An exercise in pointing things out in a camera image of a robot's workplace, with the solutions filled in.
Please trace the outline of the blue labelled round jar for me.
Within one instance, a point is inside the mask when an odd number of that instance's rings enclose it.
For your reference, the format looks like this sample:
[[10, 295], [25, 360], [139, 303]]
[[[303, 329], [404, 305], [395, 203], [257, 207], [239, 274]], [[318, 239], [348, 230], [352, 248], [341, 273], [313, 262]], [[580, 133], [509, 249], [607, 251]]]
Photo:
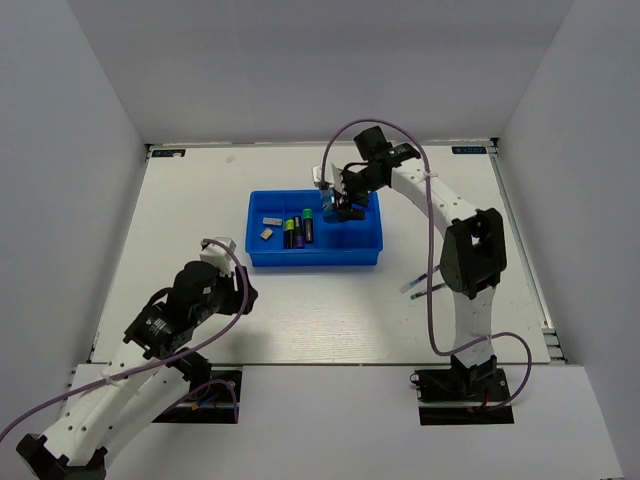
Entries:
[[333, 188], [320, 191], [322, 218], [326, 223], [338, 223], [339, 212], [336, 207], [335, 190]]

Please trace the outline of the green capped black highlighter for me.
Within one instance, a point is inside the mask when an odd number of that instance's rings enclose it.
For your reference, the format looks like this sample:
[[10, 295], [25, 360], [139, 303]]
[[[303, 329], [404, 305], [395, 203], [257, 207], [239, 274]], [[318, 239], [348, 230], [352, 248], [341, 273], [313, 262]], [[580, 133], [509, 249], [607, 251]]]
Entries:
[[305, 208], [303, 210], [302, 221], [303, 221], [305, 243], [313, 244], [314, 243], [314, 211], [311, 208]]

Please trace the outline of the purple capped black highlighter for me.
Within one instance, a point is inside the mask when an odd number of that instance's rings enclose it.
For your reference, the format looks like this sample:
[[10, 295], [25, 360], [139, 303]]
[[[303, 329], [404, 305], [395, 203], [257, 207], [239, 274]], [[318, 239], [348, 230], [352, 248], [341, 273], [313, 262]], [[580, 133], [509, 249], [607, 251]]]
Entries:
[[305, 247], [305, 234], [303, 221], [300, 216], [293, 217], [293, 244], [295, 249], [303, 249]]

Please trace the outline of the yellow capped black highlighter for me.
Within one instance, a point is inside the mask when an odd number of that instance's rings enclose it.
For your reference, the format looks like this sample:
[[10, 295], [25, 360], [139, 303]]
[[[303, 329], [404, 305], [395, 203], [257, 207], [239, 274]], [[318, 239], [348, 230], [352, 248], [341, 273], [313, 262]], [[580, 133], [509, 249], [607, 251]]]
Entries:
[[285, 249], [293, 249], [294, 248], [294, 237], [295, 237], [295, 226], [293, 219], [287, 219], [284, 223], [284, 248]]

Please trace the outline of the small tan wooden block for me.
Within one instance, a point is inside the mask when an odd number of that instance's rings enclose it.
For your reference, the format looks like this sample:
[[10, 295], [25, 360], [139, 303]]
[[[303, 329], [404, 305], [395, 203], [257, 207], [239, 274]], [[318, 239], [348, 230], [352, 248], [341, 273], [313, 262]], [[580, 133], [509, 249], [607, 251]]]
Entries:
[[274, 231], [271, 228], [265, 228], [261, 234], [260, 238], [264, 241], [268, 241], [274, 235]]

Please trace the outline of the grey white eraser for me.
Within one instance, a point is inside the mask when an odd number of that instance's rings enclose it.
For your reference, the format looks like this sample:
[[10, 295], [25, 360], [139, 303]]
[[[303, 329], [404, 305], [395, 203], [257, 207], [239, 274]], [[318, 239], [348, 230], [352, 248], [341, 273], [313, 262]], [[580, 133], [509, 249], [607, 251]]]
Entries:
[[262, 224], [267, 227], [282, 227], [284, 224], [284, 221], [282, 218], [264, 217], [262, 219]]

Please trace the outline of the blue ink pen refill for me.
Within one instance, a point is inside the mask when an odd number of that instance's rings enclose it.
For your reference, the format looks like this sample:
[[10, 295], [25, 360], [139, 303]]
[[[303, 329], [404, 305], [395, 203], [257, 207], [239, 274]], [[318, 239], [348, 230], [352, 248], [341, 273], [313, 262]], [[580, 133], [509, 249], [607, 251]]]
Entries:
[[407, 283], [405, 283], [404, 285], [402, 285], [399, 288], [399, 292], [400, 293], [406, 293], [409, 290], [411, 290], [412, 288], [414, 288], [416, 285], [420, 284], [422, 281], [426, 280], [430, 275], [438, 272], [440, 270], [440, 267], [438, 265], [436, 265], [435, 267], [433, 267], [432, 269], [430, 269], [429, 271], [421, 274], [420, 276], [418, 276], [416, 279], [413, 279]]

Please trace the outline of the green ink pen refill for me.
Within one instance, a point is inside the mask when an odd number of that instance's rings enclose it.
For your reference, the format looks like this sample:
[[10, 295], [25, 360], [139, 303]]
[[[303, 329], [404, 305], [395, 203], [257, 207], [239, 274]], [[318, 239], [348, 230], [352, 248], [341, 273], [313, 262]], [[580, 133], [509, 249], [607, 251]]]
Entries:
[[[433, 292], [436, 292], [436, 291], [439, 291], [439, 290], [442, 290], [442, 289], [446, 289], [446, 288], [448, 288], [448, 286], [445, 283], [440, 283], [440, 284], [434, 285], [432, 287], [432, 289], [431, 289], [431, 292], [433, 293]], [[411, 294], [410, 295], [410, 299], [411, 300], [416, 300], [418, 298], [425, 297], [428, 293], [429, 293], [429, 291], [425, 289], [423, 291]]]

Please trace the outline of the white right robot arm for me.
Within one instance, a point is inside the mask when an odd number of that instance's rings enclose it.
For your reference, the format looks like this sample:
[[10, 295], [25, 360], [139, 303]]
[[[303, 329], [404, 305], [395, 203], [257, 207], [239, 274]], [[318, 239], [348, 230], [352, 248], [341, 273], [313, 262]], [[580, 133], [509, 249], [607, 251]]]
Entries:
[[339, 222], [362, 220], [370, 195], [388, 187], [418, 207], [442, 235], [439, 272], [453, 293], [455, 313], [451, 384], [459, 396], [475, 398], [497, 368], [491, 316], [507, 266], [502, 216], [465, 201], [427, 169], [425, 153], [409, 143], [392, 144], [378, 126], [359, 133], [354, 143], [360, 170], [322, 167], [332, 172], [323, 214]]

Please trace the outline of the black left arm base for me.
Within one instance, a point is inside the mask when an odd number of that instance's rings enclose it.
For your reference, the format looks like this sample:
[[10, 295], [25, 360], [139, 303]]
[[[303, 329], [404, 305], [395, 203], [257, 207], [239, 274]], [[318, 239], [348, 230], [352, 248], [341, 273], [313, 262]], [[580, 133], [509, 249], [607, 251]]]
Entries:
[[213, 380], [220, 383], [202, 388], [178, 405], [166, 410], [155, 424], [236, 424], [239, 419], [243, 370], [214, 369]]

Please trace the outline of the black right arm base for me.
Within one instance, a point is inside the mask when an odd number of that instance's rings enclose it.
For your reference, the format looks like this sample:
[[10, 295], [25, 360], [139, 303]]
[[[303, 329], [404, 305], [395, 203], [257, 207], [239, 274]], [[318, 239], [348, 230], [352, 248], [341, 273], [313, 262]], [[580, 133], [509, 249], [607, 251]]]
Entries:
[[466, 389], [452, 369], [415, 370], [421, 426], [480, 426], [514, 424], [511, 406], [496, 408], [510, 397], [506, 375], [499, 368], [489, 379]]

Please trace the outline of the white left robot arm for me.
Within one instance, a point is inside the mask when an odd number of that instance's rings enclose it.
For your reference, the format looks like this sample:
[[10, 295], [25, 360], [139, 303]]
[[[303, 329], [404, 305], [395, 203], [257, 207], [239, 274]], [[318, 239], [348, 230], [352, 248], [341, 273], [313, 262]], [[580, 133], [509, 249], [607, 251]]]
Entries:
[[245, 267], [226, 274], [204, 261], [187, 263], [126, 329], [97, 387], [80, 393], [43, 433], [25, 435], [18, 455], [38, 479], [103, 479], [129, 442], [185, 401], [225, 397], [237, 415], [234, 384], [190, 343], [208, 318], [239, 318], [256, 298]]

